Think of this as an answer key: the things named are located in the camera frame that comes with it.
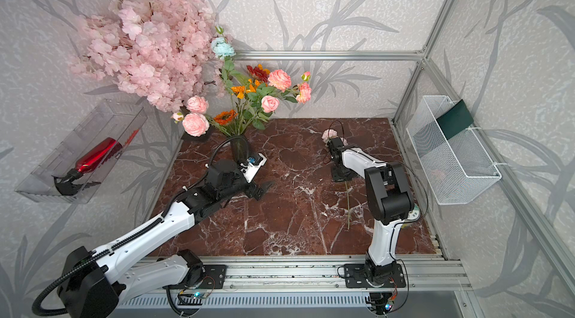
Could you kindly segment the pink rose stem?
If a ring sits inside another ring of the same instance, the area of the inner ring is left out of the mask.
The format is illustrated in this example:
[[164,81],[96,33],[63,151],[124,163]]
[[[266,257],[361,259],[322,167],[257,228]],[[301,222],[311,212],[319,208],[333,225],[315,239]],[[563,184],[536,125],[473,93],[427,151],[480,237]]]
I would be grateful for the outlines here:
[[265,114],[274,113],[279,107],[279,99],[275,96],[264,96],[261,100],[261,108]]

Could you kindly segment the pink carnation stem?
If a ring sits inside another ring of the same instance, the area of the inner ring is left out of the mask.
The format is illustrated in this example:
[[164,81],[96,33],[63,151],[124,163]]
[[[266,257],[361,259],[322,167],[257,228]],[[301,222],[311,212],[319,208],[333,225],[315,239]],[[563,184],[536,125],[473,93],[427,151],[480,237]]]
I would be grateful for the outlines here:
[[[326,129],[323,134],[322,134],[322,140],[324,142],[324,144],[326,145],[327,148],[327,140],[329,138],[334,138],[334,137],[339,137],[343,139],[344,144],[347,146],[347,148],[345,150],[347,150],[350,145],[348,144],[348,141],[345,137],[342,137],[338,134],[338,132],[335,129],[332,129],[331,127],[329,127],[328,129]],[[350,225],[351,225],[351,214],[350,214],[350,192],[349,192],[349,185],[348,182],[341,182],[344,183],[345,185],[345,194],[346,194],[346,203],[347,203],[347,218],[346,218],[346,223],[347,223],[347,229],[346,231],[350,230]]]
[[192,96],[172,114],[172,120],[181,123],[185,133],[191,138],[202,138],[211,128],[207,116],[208,108],[209,102],[203,96]]

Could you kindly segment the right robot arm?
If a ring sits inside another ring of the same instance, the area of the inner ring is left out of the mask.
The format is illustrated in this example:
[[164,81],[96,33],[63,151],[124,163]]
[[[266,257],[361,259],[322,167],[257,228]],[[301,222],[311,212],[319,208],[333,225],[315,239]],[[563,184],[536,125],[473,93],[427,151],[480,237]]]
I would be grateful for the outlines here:
[[384,162],[359,147],[345,145],[342,138],[326,140],[333,162],[332,179],[348,182],[365,180],[368,209],[374,218],[374,232],[363,264],[344,265],[347,288],[405,288],[407,273],[396,259],[399,232],[415,223],[421,213],[411,192],[404,166]]

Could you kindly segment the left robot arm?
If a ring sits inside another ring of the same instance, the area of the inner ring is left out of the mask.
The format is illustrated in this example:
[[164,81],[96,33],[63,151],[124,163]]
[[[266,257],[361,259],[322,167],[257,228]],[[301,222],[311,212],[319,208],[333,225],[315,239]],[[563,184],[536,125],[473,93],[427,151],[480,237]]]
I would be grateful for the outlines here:
[[205,175],[184,189],[158,215],[129,233],[92,251],[70,253],[63,273],[34,300],[39,317],[108,317],[121,303],[161,287],[190,287],[203,279],[203,263],[191,251],[145,266],[136,264],[178,234],[188,231],[244,194],[260,200],[268,184],[254,178],[267,159],[222,160],[208,164]]

